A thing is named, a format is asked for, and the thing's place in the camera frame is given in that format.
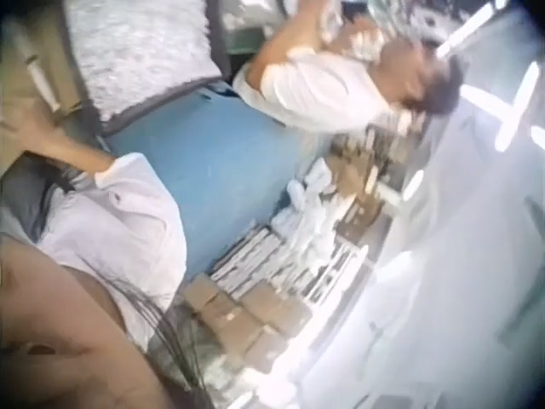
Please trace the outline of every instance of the man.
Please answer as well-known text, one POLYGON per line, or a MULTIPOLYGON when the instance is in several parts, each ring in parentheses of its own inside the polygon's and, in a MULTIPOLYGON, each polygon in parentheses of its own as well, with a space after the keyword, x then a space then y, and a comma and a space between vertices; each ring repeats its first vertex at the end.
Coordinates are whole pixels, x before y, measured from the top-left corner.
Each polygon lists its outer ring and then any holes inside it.
MULTIPOLYGON (((431 114, 457 105, 462 70, 438 60, 422 42, 395 38, 365 66, 341 52, 347 39, 325 46, 320 21, 329 0, 309 0, 235 77, 233 88, 253 108, 292 127, 325 133, 364 129, 389 107, 431 114)), ((377 30, 359 19, 354 30, 377 30)))

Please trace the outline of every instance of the black hair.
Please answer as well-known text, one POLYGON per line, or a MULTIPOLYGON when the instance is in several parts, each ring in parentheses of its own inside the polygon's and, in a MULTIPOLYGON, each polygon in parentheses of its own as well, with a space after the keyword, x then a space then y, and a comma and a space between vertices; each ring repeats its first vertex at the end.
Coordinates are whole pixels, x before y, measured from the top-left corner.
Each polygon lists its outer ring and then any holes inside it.
POLYGON ((200 371, 191 317, 186 317, 187 325, 184 327, 184 333, 180 334, 169 316, 140 289, 126 281, 104 277, 103 279, 130 302, 147 324, 155 328, 155 336, 172 359, 178 372, 176 379, 164 373, 157 363, 150 364, 169 395, 174 405, 173 409, 214 409, 214 403, 206 390, 200 371))
MULTIPOLYGON (((422 41, 424 46, 435 50, 437 43, 433 40, 422 41)), ((460 100, 460 88, 463 84, 464 72, 458 57, 449 58, 449 76, 437 74, 427 86, 421 100, 409 99, 402 102, 405 109, 415 112, 427 112, 435 115, 452 113, 460 100)))

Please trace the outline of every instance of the skin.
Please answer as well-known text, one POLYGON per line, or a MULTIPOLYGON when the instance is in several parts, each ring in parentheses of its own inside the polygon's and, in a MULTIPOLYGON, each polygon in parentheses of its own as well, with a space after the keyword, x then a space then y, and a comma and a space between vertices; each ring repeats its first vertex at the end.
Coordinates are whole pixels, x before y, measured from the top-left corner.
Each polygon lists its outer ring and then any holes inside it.
MULTIPOLYGON (((114 158, 68 138, 39 103, 21 114, 22 148, 89 173, 114 158)), ((153 369, 127 338, 107 290, 63 268, 34 247, 0 238, 0 393, 20 404, 51 408, 168 408, 153 369), (43 346, 29 354, 29 346, 43 346)))
MULTIPOLYGON (((342 55, 350 37, 357 32, 370 32, 372 36, 377 34, 379 29, 375 22, 359 16, 353 23, 347 23, 332 43, 323 44, 320 18, 327 3, 328 0, 301 3, 299 13, 266 42, 251 61, 246 72, 246 81, 250 87, 261 91, 261 80, 266 68, 288 61, 287 55, 295 47, 309 47, 316 52, 342 55)), ((420 42, 396 38, 384 46, 380 60, 370 66, 367 72, 384 99, 395 105, 408 99, 423 98, 426 87, 438 74, 448 76, 446 67, 445 62, 437 60, 420 42)))

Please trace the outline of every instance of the hand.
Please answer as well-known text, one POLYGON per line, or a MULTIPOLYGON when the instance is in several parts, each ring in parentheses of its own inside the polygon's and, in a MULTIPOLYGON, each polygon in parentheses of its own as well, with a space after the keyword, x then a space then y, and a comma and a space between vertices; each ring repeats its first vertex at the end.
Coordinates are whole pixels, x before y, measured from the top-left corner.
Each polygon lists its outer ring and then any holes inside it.
POLYGON ((334 0, 300 0, 299 13, 313 14, 314 16, 319 17, 331 1, 334 0))
POLYGON ((50 157, 58 147, 71 143, 64 130, 55 126, 47 105, 41 100, 24 101, 15 108, 6 109, 8 122, 3 122, 3 127, 9 130, 5 132, 8 138, 21 149, 50 157))
POLYGON ((328 44, 326 49, 335 54, 351 54, 353 39, 361 34, 369 35, 372 40, 376 40, 381 34, 381 29, 371 18, 357 16, 353 22, 349 21, 341 28, 337 37, 328 44))

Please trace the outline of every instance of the white cloth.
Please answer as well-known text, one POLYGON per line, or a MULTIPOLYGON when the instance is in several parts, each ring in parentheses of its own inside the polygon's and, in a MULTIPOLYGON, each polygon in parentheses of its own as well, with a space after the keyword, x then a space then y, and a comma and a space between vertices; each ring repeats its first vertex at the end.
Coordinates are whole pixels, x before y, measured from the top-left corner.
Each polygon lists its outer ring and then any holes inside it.
POLYGON ((233 88, 251 107, 290 127, 311 132, 363 130, 388 104, 359 61, 331 53, 290 53, 263 73, 261 92, 246 82, 247 66, 233 88))
MULTIPOLYGON (((85 177, 75 192, 55 192, 37 247, 62 266, 130 283, 165 310, 186 271, 186 239, 178 206, 140 153, 85 177)), ((153 328, 106 285, 129 336, 146 350, 153 328)))

